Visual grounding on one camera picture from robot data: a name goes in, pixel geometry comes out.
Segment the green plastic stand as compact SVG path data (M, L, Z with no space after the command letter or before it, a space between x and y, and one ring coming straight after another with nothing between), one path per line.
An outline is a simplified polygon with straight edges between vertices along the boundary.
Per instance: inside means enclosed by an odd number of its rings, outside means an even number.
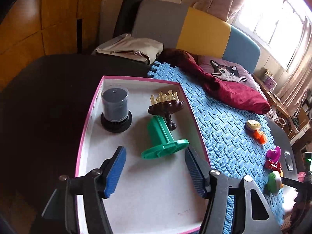
M153 116L148 122L147 129L152 147L141 153L142 159L152 160L172 155L189 146L187 139L174 139L161 116Z

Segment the white green plastic device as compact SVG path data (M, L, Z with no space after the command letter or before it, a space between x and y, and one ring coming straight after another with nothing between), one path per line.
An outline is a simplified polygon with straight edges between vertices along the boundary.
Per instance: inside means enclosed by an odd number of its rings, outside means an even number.
M273 171L269 174L267 188L269 192L276 195L284 187L281 180L282 176L278 171Z

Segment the red metal cylinder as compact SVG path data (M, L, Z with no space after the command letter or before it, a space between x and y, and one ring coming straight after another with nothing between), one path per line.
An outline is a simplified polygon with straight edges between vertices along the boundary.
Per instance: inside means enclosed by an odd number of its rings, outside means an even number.
M266 160L264 164L264 168L267 170L277 171L279 173L282 173L282 167L280 162L273 162L271 160Z

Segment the yellow oval embossed soap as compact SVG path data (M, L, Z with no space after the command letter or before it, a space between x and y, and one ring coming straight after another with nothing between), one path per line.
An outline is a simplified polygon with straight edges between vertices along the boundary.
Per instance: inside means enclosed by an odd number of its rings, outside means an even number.
M245 122L245 128L249 131L256 131L261 129L261 124L255 120L248 120Z

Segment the purple plastic cup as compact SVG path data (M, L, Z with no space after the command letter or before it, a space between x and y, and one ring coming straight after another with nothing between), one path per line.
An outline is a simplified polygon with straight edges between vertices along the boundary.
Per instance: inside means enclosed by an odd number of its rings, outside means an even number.
M279 146L277 146L274 149L269 149L266 153L266 159L277 163L280 159L281 156L281 148Z

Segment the orange cube block piece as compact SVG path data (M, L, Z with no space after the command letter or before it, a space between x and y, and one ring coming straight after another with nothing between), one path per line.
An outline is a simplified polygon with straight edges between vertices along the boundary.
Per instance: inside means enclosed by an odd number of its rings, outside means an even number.
M267 143L267 137L264 132L260 130L255 130L253 132L253 137L261 144L264 145Z

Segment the dark brown flower massager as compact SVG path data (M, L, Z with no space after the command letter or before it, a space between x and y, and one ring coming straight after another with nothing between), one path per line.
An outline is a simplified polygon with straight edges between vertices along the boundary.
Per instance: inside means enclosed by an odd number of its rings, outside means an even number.
M172 121L171 115L183 109L184 102L179 100L176 91L169 90L168 93L162 91L158 95L151 95L151 105L148 107L148 113L164 117L166 125L170 131L177 128L177 125Z

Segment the black disc spindle case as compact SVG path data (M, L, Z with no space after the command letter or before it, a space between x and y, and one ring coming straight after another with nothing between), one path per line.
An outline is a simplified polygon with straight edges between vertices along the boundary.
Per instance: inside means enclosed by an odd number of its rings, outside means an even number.
M100 122L107 131L122 133L131 126L132 113L128 108L128 97L129 91L120 85L111 85L102 91L103 112Z

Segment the blue foam puzzle mat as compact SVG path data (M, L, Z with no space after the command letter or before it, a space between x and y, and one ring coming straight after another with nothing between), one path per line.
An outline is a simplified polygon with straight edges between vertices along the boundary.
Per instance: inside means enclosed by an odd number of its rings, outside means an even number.
M223 104L206 94L190 76L167 63L156 62L148 77L180 83L195 115L212 167L229 177L250 175L261 190L265 189L270 173L264 168L265 157L276 145L263 115ZM267 137L266 144L261 145L247 134L244 126L249 119L260 122Z

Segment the black computer mouse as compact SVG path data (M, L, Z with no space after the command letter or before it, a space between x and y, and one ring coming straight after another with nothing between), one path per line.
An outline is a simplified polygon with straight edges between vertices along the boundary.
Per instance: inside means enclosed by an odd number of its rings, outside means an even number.
M288 152L285 152L285 164L289 171L293 171L293 161L291 155Z

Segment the maroon red blanket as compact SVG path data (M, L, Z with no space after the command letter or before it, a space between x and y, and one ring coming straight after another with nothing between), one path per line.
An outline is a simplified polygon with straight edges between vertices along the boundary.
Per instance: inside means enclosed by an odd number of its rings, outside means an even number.
M198 65L198 56L184 50L164 49L156 61L179 67L197 81L210 96L231 107L259 115L270 111L271 107L260 90L213 77Z

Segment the cat face pillow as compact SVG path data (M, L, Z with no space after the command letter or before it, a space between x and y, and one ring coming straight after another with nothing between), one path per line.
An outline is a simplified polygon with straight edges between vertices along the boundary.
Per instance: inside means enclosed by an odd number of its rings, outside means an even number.
M251 74L237 63L210 56L198 56L198 65L217 79L240 83L254 90L258 89Z

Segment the wooden side shelf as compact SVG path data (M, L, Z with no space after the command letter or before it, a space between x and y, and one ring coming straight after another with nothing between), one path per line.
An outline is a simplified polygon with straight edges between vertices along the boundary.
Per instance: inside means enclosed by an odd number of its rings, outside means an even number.
M286 119L288 120L292 131L297 134L299 133L298 128L296 128L295 124L293 123L293 120L290 116L290 114L287 111L287 108L285 107L285 105L280 101L280 99L271 91L269 91L269 89L265 86L265 84L255 75L252 75L253 79L260 85L260 88L262 90L262 92L264 93L264 95L267 97L268 102L271 106L275 106L276 109L282 113L284 115L284 117L286 117Z

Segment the purple box on shelf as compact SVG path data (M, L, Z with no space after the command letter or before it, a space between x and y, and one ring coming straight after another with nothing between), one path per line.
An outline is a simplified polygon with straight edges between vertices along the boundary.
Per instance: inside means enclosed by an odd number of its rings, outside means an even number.
M273 78L273 74L268 69L264 72L263 76L261 77L261 81L264 83L264 85L269 91L274 91L277 86L277 82Z

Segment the beige folded cloth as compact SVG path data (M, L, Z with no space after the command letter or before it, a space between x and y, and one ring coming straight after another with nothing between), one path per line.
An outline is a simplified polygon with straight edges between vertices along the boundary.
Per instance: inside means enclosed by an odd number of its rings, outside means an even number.
M156 40L136 38L130 33L126 33L102 43L93 51L92 55L105 54L151 65L163 48L163 43Z

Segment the grey yellow blue headboard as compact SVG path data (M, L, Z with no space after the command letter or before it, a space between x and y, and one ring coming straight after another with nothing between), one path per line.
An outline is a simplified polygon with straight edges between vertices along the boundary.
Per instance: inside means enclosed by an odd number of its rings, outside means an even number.
M172 2L147 0L140 4L132 36L149 38L200 56L238 63L253 73L260 47L245 33L203 11Z

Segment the wooden wardrobe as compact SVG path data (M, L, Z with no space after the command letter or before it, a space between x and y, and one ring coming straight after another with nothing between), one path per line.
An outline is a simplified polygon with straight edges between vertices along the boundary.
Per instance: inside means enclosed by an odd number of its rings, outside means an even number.
M17 0L1 22L1 88L32 61L93 48L102 0Z

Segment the black rolled mat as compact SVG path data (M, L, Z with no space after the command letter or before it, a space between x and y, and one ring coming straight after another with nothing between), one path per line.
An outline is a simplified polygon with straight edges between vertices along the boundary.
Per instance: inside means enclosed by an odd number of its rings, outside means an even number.
M123 0L115 24L113 38L131 33L140 4L144 0Z

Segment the pink curtain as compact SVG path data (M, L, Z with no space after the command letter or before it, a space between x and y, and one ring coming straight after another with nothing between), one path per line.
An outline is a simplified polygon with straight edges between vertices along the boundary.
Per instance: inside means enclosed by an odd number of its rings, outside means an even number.
M232 22L288 74L277 97L294 115L309 87L311 12L303 0L197 0L194 8Z

